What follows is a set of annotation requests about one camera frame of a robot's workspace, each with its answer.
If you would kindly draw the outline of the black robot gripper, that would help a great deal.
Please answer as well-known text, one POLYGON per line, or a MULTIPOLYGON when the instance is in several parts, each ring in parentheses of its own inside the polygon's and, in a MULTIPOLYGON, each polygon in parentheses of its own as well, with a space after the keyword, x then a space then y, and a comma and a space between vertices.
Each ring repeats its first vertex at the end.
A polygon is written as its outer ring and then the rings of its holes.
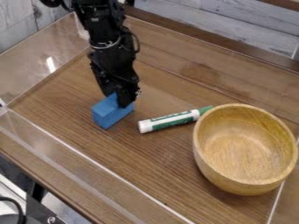
POLYGON ((139 77, 134 62, 139 49, 132 43, 94 45, 88 53, 90 65, 104 96, 116 92, 116 101, 126 108, 139 95, 139 77))

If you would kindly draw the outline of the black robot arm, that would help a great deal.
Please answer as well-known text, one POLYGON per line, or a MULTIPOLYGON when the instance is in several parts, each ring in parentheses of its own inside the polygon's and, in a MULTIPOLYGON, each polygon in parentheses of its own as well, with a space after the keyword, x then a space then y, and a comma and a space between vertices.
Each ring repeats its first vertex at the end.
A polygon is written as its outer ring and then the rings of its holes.
POLYGON ((74 11, 88 32, 90 67, 104 96, 116 95, 116 102, 126 108, 141 93, 139 76, 134 69, 141 42, 124 26, 124 7, 118 0, 39 0, 50 8, 74 11))

